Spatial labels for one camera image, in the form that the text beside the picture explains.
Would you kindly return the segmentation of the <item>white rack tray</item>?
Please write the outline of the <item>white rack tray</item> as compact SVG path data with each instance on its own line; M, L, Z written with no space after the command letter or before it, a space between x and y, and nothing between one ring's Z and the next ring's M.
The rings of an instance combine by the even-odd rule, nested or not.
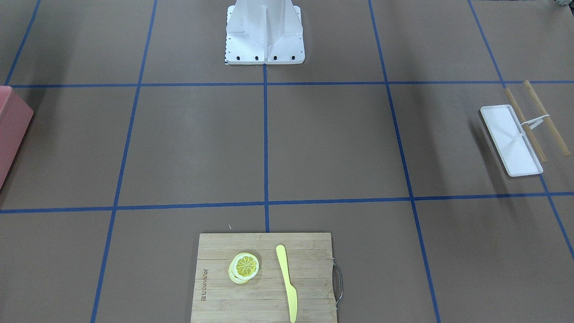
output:
M521 122L511 105L483 106L479 111L508 176L543 173L543 166L523 127L534 129L543 123L547 114Z

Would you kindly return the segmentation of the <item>pink plastic bin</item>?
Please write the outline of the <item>pink plastic bin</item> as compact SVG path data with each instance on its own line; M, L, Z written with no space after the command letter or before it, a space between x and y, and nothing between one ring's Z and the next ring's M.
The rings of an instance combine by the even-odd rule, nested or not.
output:
M0 87L0 186L4 185L33 114L33 109L11 86Z

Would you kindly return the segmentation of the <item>bamboo cutting board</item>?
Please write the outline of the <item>bamboo cutting board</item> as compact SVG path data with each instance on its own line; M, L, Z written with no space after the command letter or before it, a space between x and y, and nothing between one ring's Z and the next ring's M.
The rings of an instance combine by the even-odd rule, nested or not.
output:
M336 323L334 257L330 233L202 233L196 260L191 322L289 323L285 284L275 247L287 250L291 284L297 290L296 323ZM258 274L235 284L228 266L248 252Z

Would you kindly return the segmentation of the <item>yellow plastic knife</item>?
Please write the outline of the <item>yellow plastic knife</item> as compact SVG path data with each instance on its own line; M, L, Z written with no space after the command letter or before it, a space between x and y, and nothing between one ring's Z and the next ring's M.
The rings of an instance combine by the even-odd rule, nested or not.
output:
M278 244L277 247L275 247L275 253L277 255L279 267L281 270L281 274L283 276L283 282L285 284L285 290L288 302L288 311L289 311L289 321L290 323L295 323L299 311L299 298L297 296L296 288L291 284L291 278L289 274L289 264L287 259L287 250L283 244Z

